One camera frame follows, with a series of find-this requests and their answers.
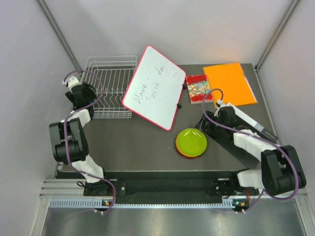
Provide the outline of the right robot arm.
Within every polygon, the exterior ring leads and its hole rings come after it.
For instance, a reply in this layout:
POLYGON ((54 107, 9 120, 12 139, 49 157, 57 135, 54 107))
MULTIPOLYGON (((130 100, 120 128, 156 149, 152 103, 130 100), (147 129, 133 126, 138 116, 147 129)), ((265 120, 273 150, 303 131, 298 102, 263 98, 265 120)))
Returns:
POLYGON ((203 131, 246 169, 239 170, 229 183, 237 195, 248 187, 259 188, 272 198, 287 192, 297 193, 307 180, 296 149, 280 146, 278 137, 231 103, 215 112, 205 109, 196 128, 203 131))

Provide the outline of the lime green plate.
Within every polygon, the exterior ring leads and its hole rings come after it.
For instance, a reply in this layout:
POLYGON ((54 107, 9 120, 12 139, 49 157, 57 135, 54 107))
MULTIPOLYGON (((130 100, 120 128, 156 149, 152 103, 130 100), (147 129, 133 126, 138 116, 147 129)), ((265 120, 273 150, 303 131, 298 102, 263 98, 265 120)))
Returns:
POLYGON ((207 138, 198 129, 182 130, 175 139, 175 147, 182 156, 193 159, 202 155, 207 148, 207 138))

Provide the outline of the orange plate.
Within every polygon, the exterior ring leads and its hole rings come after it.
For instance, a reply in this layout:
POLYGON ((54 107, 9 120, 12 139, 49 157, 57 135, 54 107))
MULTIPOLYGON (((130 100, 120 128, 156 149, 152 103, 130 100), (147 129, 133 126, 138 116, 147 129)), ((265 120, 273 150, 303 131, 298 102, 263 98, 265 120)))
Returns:
POLYGON ((175 142, 179 154, 188 159, 194 159, 204 153, 207 147, 206 142, 175 142))

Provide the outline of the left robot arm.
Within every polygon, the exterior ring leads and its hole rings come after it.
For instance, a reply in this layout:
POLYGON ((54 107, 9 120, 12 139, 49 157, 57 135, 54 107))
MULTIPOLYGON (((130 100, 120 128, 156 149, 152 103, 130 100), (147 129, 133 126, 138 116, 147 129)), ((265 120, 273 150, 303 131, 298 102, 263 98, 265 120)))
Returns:
POLYGON ((65 94, 73 104, 71 117, 65 122, 61 120, 49 125, 52 154, 57 162, 68 164, 78 170, 89 184, 94 184, 95 190, 106 195, 111 191, 112 184, 104 178, 105 172, 89 155, 89 146, 84 133, 84 126, 94 117, 94 107, 90 105, 97 99, 93 86, 74 82, 68 83, 69 91, 65 94))

